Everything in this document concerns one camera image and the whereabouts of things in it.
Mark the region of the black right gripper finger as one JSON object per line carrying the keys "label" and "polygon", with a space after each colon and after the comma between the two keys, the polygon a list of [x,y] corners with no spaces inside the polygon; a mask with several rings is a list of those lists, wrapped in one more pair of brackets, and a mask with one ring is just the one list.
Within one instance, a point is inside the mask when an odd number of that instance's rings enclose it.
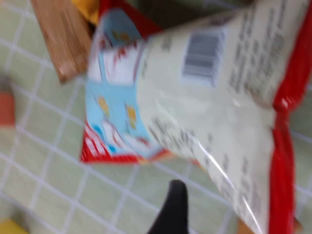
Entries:
{"label": "black right gripper finger", "polygon": [[181,180],[172,180],[166,199],[147,234],[187,234],[188,192]]}

